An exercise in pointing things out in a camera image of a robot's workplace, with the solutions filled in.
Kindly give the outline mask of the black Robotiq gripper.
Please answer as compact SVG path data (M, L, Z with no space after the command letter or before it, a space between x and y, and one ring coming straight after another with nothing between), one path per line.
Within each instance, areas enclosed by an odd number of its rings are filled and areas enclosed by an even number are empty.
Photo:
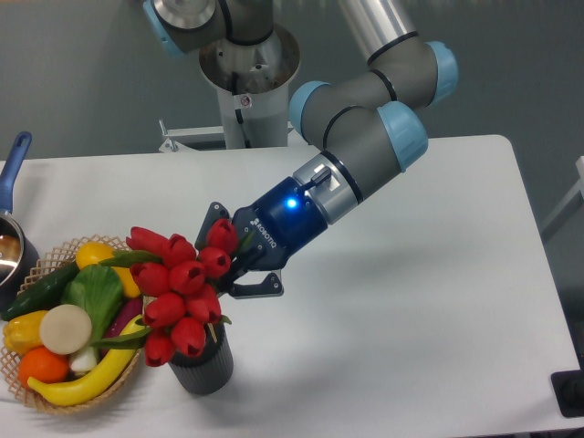
M203 249L208 232L220 219L231 220L231 215L224 205L212 202L195 239L196 249ZM233 224L238 232L252 237L245 246L246 257L237 257L218 280L218 294L230 297L281 297L284 294L281 268L328 228L316 204L291 177L254 203L238 209ZM266 271L266 276L259 283L236 282L252 271Z

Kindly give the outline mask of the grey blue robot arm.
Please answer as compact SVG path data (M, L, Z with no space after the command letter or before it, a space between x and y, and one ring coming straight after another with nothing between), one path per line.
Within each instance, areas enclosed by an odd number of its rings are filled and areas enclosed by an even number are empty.
M299 48L270 1L146 1L165 50L197 52L215 88L229 149L284 146L295 130L318 154L230 217L245 243L216 285L232 297L279 296L287 260L428 147L417 110L450 95L453 52L424 42L397 1L343 1L340 9L367 71L339 85L312 81L290 92Z

